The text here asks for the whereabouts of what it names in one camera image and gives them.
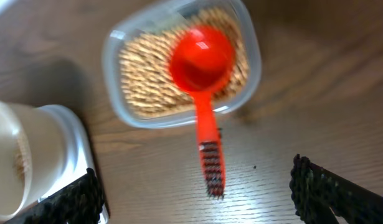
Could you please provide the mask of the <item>red plastic measuring scoop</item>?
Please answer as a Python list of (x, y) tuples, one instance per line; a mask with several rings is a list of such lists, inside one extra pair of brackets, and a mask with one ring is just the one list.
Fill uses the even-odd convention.
[(231, 41), (211, 26), (188, 29), (169, 60), (173, 82), (194, 102), (197, 147), (210, 198), (223, 198), (225, 191), (224, 153), (212, 99), (228, 84), (234, 64), (235, 49)]

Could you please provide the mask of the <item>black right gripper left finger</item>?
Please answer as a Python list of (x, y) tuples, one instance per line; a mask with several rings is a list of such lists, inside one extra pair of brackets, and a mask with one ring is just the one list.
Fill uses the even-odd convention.
[(103, 211), (103, 190), (92, 168), (58, 192), (5, 224), (97, 224)]

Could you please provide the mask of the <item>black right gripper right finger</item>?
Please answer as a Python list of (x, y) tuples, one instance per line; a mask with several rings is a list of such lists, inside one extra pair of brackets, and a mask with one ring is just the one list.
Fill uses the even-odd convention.
[(383, 197), (297, 154), (291, 170), (291, 199), (304, 223), (383, 224)]

